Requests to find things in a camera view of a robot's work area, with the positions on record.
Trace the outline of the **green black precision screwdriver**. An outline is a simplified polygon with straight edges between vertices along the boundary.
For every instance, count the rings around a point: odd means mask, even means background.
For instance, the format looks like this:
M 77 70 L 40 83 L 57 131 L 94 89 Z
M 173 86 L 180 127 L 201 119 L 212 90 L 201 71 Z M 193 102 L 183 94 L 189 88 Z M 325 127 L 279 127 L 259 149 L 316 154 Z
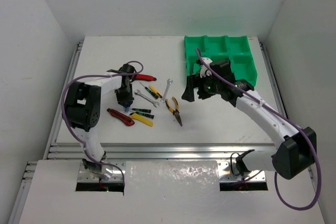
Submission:
M 146 90 L 146 91 L 147 91 L 153 98 L 155 98 L 156 100 L 159 98 L 159 96 L 158 96 L 154 91 L 152 91 L 149 87 L 145 86 L 145 85 L 142 84 L 141 82 L 140 82 L 140 85 L 141 85 L 142 87 L 144 87 L 145 90 Z
M 154 115 L 152 115 L 152 114 L 148 114 L 148 113 L 143 113 L 143 112 L 132 112 L 132 114 L 138 114 L 138 115 L 143 116 L 143 117 L 145 117 L 145 118 L 154 119 Z
M 151 109 L 139 109 L 139 108 L 131 108 L 131 111 L 135 111 L 135 112 L 142 112 L 142 113 L 151 113 Z

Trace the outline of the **yellow pliers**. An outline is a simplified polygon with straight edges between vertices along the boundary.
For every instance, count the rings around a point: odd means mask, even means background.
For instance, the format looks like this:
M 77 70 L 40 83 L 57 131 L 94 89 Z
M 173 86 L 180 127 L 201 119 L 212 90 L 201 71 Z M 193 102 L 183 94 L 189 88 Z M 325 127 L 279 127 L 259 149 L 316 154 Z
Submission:
M 174 108 L 172 106 L 170 106 L 168 99 L 165 99 L 165 105 L 168 108 L 168 110 L 175 116 L 175 118 L 178 121 L 179 125 L 183 126 L 183 123 L 182 123 L 182 120 L 181 120 L 181 116 L 180 116 L 180 112 L 179 112 L 178 101 L 177 101 L 177 99 L 175 97 L 172 97 L 172 101 L 174 102 L 174 105 L 175 105 Z

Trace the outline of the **green black precision screwdriver top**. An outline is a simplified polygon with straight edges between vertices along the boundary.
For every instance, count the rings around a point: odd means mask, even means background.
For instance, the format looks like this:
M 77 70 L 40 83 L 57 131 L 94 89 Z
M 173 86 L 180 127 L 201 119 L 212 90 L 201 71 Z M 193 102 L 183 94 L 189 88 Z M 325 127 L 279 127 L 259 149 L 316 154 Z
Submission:
M 159 96 L 158 96 L 154 91 L 152 91 L 149 87 L 145 86 L 145 85 L 142 84 L 141 82 L 140 82 L 140 85 L 141 85 L 142 87 L 144 87 L 145 90 L 146 90 L 146 91 L 147 91 L 153 98 L 155 98 L 156 100 L 159 98 Z

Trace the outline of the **yellow black precision screwdriver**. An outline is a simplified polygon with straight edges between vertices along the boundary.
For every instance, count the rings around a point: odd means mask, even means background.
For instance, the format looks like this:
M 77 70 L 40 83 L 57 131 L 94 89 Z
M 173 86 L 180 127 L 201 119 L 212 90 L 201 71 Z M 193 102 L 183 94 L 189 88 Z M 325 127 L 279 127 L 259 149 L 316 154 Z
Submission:
M 159 91 L 152 85 L 149 85 L 149 88 L 151 91 L 153 91 L 159 98 L 162 98 L 162 95 L 159 93 Z

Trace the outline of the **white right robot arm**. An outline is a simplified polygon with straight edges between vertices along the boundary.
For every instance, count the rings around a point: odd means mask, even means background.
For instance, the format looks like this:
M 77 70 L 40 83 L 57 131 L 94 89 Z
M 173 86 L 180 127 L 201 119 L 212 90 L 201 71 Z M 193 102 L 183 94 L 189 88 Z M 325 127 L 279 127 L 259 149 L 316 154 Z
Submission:
M 277 172 L 285 179 L 292 179 L 315 163 L 311 151 L 312 147 L 317 147 L 314 130 L 307 127 L 299 132 L 283 118 L 271 113 L 271 107 L 267 103 L 261 105 L 256 102 L 261 97 L 246 80 L 238 80 L 231 87 L 215 76 L 188 76 L 182 99 L 193 102 L 194 89 L 198 90 L 196 94 L 202 100 L 220 95 L 223 100 L 249 116 L 276 146 L 274 152 L 262 153 L 251 149 L 238 155 L 234 166 L 240 175 L 263 169 Z

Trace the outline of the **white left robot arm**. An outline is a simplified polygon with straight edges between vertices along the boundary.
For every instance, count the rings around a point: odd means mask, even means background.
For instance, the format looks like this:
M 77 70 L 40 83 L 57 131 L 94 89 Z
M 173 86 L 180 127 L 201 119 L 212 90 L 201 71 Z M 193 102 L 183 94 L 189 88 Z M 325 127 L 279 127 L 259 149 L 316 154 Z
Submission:
M 106 72 L 79 76 L 66 85 L 61 95 L 61 113 L 70 134 L 80 143 L 86 156 L 83 165 L 92 173 L 110 177 L 121 170 L 107 161 L 99 137 L 97 124 L 100 119 L 101 98 L 111 91 L 123 107 L 133 103 L 132 79 L 127 72 Z

